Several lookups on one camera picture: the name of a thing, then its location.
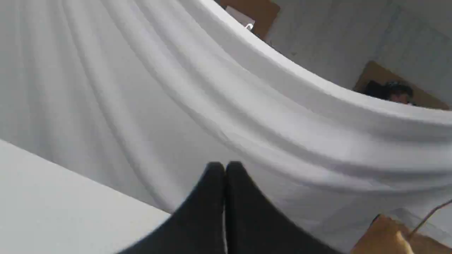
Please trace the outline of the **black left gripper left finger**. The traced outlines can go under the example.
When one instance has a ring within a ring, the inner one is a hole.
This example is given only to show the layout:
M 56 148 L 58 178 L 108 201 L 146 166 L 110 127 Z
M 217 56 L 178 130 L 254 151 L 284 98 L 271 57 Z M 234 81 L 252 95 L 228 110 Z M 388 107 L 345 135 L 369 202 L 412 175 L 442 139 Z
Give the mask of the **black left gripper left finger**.
M 207 164 L 186 200 L 160 226 L 122 254 L 224 254 L 225 169 Z

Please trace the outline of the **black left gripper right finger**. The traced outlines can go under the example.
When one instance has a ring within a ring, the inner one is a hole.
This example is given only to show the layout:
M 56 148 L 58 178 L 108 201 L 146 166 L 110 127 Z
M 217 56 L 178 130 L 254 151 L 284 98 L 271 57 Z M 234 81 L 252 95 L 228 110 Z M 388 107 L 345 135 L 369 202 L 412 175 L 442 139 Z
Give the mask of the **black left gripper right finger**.
M 225 173 L 225 230 L 229 254 L 337 254 L 280 212 L 239 161 Z

